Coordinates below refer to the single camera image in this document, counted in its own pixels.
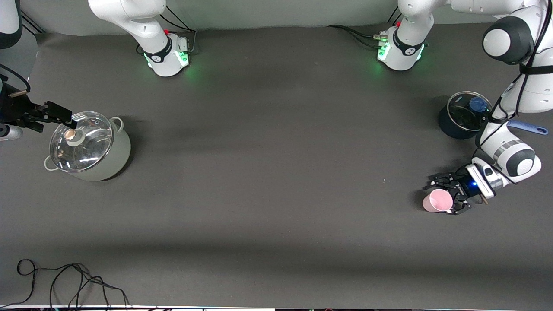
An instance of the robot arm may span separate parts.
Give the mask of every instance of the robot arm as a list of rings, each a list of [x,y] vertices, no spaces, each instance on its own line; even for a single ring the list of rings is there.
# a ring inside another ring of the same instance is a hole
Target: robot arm
[[[188,65],[186,38],[166,34],[154,19],[165,10],[165,0],[88,0],[88,5],[98,18],[135,38],[156,74],[173,76]]]
[[[19,0],[0,1],[0,49],[14,46],[23,32]]]
[[[446,189],[459,214],[470,204],[466,199],[495,196],[495,190],[518,183],[539,172],[541,160],[535,151],[507,127],[519,112],[538,113],[553,109],[553,32],[550,0],[399,0],[405,15],[399,27],[381,34],[393,38],[382,47],[378,59],[394,70],[407,70],[420,58],[424,40],[434,20],[431,12],[450,4],[455,11],[506,15],[484,33],[482,46],[488,56],[509,65],[520,64],[520,75],[507,87],[491,111],[489,121],[476,138],[478,149],[487,155],[474,157],[466,173],[434,176],[431,186]]]
[[[510,14],[523,5],[522,0],[398,0],[403,14],[400,27],[394,25],[381,32],[392,38],[378,55],[378,60],[394,70],[407,70],[420,59],[424,40],[434,26],[432,12],[450,4],[458,12],[482,15]]]
[[[21,37],[21,9],[19,0],[0,0],[0,49],[14,46]],[[75,128],[76,122],[71,119],[71,111],[53,102],[42,106],[30,101],[27,93],[30,85],[17,72],[0,64],[0,68],[20,79],[25,90],[17,90],[7,83],[8,77],[0,74],[0,142],[11,141],[21,137],[22,128],[42,132],[42,123],[61,123]]]

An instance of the cable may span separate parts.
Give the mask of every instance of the cable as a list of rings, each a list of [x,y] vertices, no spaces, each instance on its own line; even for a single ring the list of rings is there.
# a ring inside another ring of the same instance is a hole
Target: cable
[[[336,24],[333,24],[333,25],[328,25],[327,27],[331,27],[331,28],[340,28],[340,29],[343,29],[349,33],[354,33],[360,37],[364,37],[364,38],[368,38],[368,39],[372,39],[373,36],[370,35],[370,34],[364,34],[364,33],[361,33],[361,32],[358,32],[357,30],[353,29],[353,28],[350,28],[348,26],[344,26],[344,25],[336,25]]]
[[[33,23],[31,23],[30,20],[28,20],[24,15],[21,15],[21,17],[22,17],[29,25],[31,25],[34,29],[36,29],[36,32],[42,33],[42,31],[40,31],[40,29],[38,29],[38,27],[36,27]]]
[[[23,262],[29,262],[33,266],[33,269],[28,273],[21,272],[21,265],[22,265]],[[30,291],[29,295],[27,296],[27,298],[25,300],[23,300],[21,302],[14,302],[14,303],[3,305],[3,306],[0,307],[0,309],[3,309],[3,308],[8,307],[10,305],[23,304],[23,303],[27,302],[34,293],[35,285],[36,285],[36,275],[38,274],[38,271],[40,271],[40,270],[44,270],[44,271],[57,271],[57,270],[60,270],[60,272],[58,272],[58,274],[54,277],[54,280],[52,281],[52,284],[50,285],[49,303],[50,303],[50,309],[53,309],[52,297],[53,297],[53,294],[54,294],[54,287],[56,285],[56,281],[58,280],[58,277],[64,271],[66,271],[69,268],[73,268],[74,270],[76,270],[78,273],[81,274],[81,281],[80,281],[79,289],[77,290],[77,293],[73,296],[73,298],[69,301],[69,304],[67,305],[68,308],[70,308],[70,305],[71,305],[71,303],[73,302],[74,299],[76,299],[75,300],[75,308],[77,308],[79,306],[79,295],[80,295],[81,291],[89,283],[98,284],[98,285],[102,286],[103,297],[104,297],[104,301],[106,302],[106,306],[108,306],[108,307],[110,306],[109,300],[107,299],[107,295],[106,295],[106,288],[115,289],[115,290],[121,292],[121,294],[123,296],[123,301],[125,303],[125,309],[127,309],[128,305],[130,305],[129,299],[128,299],[127,294],[125,293],[125,291],[123,291],[122,289],[120,289],[118,287],[107,284],[106,282],[103,281],[103,279],[100,276],[92,276],[92,274],[88,271],[86,266],[83,265],[82,263],[79,263],[79,262],[68,263],[68,264],[63,265],[63,266],[58,267],[58,268],[37,268],[34,261],[25,258],[25,259],[20,260],[17,263],[17,273],[20,276],[28,276],[30,274],[33,275],[33,280],[31,282],[31,291]]]
[[[388,17],[387,23],[389,23],[389,22],[392,20],[392,17],[394,17],[394,14],[395,14],[395,12],[397,12],[398,9],[399,9],[399,6],[395,7],[395,10],[392,12],[392,14],[390,15],[390,17]]]
[[[394,25],[398,22],[398,19],[402,16],[403,14],[399,13],[399,15],[395,18],[394,20]]]
[[[137,52],[138,55],[144,54],[144,49],[142,49],[142,47],[140,47],[140,44],[137,44],[136,52]]]
[[[196,48],[196,35],[198,35],[198,32],[194,32],[194,38],[192,39],[192,49],[190,49],[190,53],[192,53]]]
[[[553,8],[551,7],[552,5],[553,4],[551,3],[551,0],[549,0],[547,2],[547,12],[545,14],[544,25],[541,27],[540,35],[538,36],[538,39],[536,40],[534,52],[532,53],[532,55],[530,55],[530,58],[528,59],[528,63],[527,63],[528,67],[532,67],[532,64],[534,63],[534,58],[536,57],[536,54],[538,53],[538,48],[540,47],[540,44],[544,39],[545,33],[547,32],[547,28],[549,27],[549,24],[551,22],[551,15],[552,15],[552,11],[553,11]],[[515,112],[514,112],[514,114],[512,115],[511,118],[514,118],[515,115],[516,116],[519,115],[520,100],[522,99],[524,87],[526,86],[526,82],[528,81],[528,76],[529,75],[524,76],[524,81],[522,82],[522,86],[520,87],[519,96],[517,98],[517,105],[515,107]]]
[[[551,3],[551,0],[549,0],[547,2],[547,12],[546,12],[546,15],[545,15],[545,20],[544,20],[544,24],[543,26],[541,27],[540,29],[540,34],[538,36],[538,39],[536,40],[536,44],[534,45],[534,51],[532,52],[530,58],[528,59],[528,62],[527,62],[527,66],[531,67],[533,62],[534,62],[534,58],[536,57],[536,54],[538,53],[538,47],[540,46],[544,36],[545,36],[545,33],[547,32],[547,28],[549,27],[549,24],[551,22],[551,16],[553,14],[553,3]],[[522,76],[522,74],[519,74],[517,76],[517,78],[515,80],[513,80],[513,82],[511,83],[512,85],[514,85],[518,79]],[[523,95],[523,92],[524,92],[524,88],[526,86],[526,83],[528,82],[528,76],[529,75],[524,75],[524,80],[520,86],[520,91],[519,91],[519,94],[518,94],[518,97],[517,97],[517,103],[515,105],[515,110],[513,112],[512,115],[509,115],[507,113],[507,111],[501,106],[501,99],[502,97],[500,97],[498,99],[498,101],[495,103],[494,107],[492,108],[492,112],[495,110],[496,107],[499,107],[499,109],[501,109],[501,111],[505,114],[505,119],[502,119],[500,121],[506,121],[506,120],[511,120],[513,119],[514,117],[518,116],[519,115],[519,108],[520,108],[520,102],[522,100],[522,95]],[[495,133],[497,133],[497,131],[503,127],[504,125],[500,125],[499,127],[497,127],[488,137],[486,137],[486,139],[484,139],[484,141],[481,143],[481,144],[478,144],[477,143],[477,147],[476,147],[476,150],[474,150],[474,152],[472,153],[472,158],[474,158],[474,155],[478,152],[478,150],[481,150],[482,152],[485,152],[483,149],[482,149],[482,146],[488,141],[488,139],[490,139]],[[507,177],[500,169],[497,169],[497,171],[503,176],[505,177],[508,181],[510,181],[512,184],[514,185],[517,185],[518,183],[512,181],[509,177]]]
[[[184,28],[184,27],[182,27],[182,26],[179,26],[179,25],[177,25],[177,24],[171,22],[170,20],[166,19],[163,15],[160,15],[160,17],[163,18],[164,21],[168,22],[169,24],[171,24],[171,25],[173,25],[173,26],[175,26],[175,27],[178,27],[178,28],[184,29],[184,30],[188,30],[188,31],[190,31],[190,32],[193,32],[193,31],[194,31],[194,30],[192,30],[192,29]]]
[[[343,30],[347,31],[347,33],[350,34],[355,40],[357,40],[359,43],[363,44],[364,46],[368,46],[370,48],[377,49],[377,50],[380,48],[378,45],[368,44],[367,42],[363,41],[361,38],[358,37],[358,36],[360,36],[362,38],[372,39],[373,38],[372,35],[368,35],[368,34],[358,32],[355,29],[352,29],[350,27],[343,26],[343,25],[329,25],[327,27],[343,29]]]
[[[471,164],[471,163],[467,163],[467,164],[465,164],[465,165],[459,167],[453,174],[454,174],[455,176],[458,176],[458,177],[465,177],[465,176],[469,175],[469,173],[468,173],[468,171],[466,170],[466,168],[467,168],[467,165],[470,165],[470,164]],[[465,169],[465,173],[461,175],[461,174],[459,174],[459,171],[460,171],[461,169],[463,169],[463,168]]]
[[[190,30],[190,31],[192,31],[192,32],[196,32],[195,30],[193,30],[193,29],[191,29],[190,27],[188,27],[188,25],[186,25],[185,22],[183,22],[182,19],[180,19],[180,18],[175,14],[175,12],[173,12],[173,10],[171,10],[171,8],[169,8],[169,7],[167,6],[167,9],[169,10],[169,12],[171,12],[171,14],[173,14],[174,17],[176,17],[176,18],[179,20],[179,22],[181,22],[181,23],[184,25],[184,27],[186,27],[188,30]]]
[[[27,28],[27,26],[25,26],[25,25],[23,25],[23,24],[22,24],[22,26],[23,26],[23,28],[25,28],[28,32],[30,32],[32,35],[35,35],[34,32],[32,32],[29,28]]]
[[[188,31],[194,32],[194,33],[196,32],[196,31],[193,30],[192,28],[188,27],[188,25],[186,25],[186,23],[183,22],[182,19],[180,19],[180,18],[175,14],[175,12],[173,12],[173,10],[171,10],[168,6],[167,6],[167,9],[169,10],[169,12],[171,12],[171,14],[172,14],[174,17],[176,17],[176,18],[184,25],[184,27],[179,26],[179,25],[177,25],[177,24],[171,22],[170,20],[166,19],[165,16],[160,15],[161,18],[163,18],[164,21],[166,21],[166,22],[168,22],[169,24],[171,24],[171,25],[173,25],[173,26],[175,26],[175,27],[178,27],[178,28],[180,28],[180,29],[188,30]]]
[[[11,70],[10,68],[0,64],[0,68],[2,69],[5,69],[6,71],[8,71],[9,73],[11,73],[12,75],[16,76],[17,78],[19,78],[21,81],[23,81],[23,83],[25,83],[25,90],[27,91],[27,93],[31,92],[31,85],[29,84],[29,82],[27,82],[27,80],[22,77],[20,74],[18,74],[17,72]]]

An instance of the gray table surface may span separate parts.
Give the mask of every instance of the gray table surface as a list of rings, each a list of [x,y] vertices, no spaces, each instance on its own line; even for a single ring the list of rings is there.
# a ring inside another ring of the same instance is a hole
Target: gray table surface
[[[489,206],[421,207],[427,176],[474,149],[440,132],[444,101],[495,101],[517,73],[485,56],[486,27],[437,25],[407,72],[338,29],[205,31],[170,78],[128,35],[41,37],[30,97],[122,117],[132,160],[89,183],[44,170],[55,125],[0,145],[0,301],[27,295],[29,257],[80,261],[142,305],[553,309],[550,136],[516,132],[544,167]],[[60,303],[78,280],[60,279]]]

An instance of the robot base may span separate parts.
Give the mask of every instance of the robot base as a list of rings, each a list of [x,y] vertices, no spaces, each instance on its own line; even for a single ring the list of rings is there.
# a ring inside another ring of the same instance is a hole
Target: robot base
[[[186,38],[181,38],[176,34],[169,34],[169,39],[173,41],[172,51],[165,57],[163,62],[155,63],[148,59],[148,66],[154,70],[154,72],[162,77],[170,77],[179,73],[179,71],[188,66],[188,43]]]
[[[403,55],[401,49],[395,46],[394,40],[391,39],[396,29],[397,27],[393,26],[380,33],[381,35],[387,35],[389,39],[388,42],[378,50],[378,60],[385,63],[386,66],[393,70],[404,71],[413,67],[416,61],[420,59],[424,45],[412,55]]]

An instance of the paper cup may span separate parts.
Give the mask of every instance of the paper cup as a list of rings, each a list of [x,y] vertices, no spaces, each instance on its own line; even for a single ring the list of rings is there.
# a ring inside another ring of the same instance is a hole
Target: paper cup
[[[429,212],[443,212],[453,207],[453,198],[443,189],[435,189],[422,200],[422,206]]]

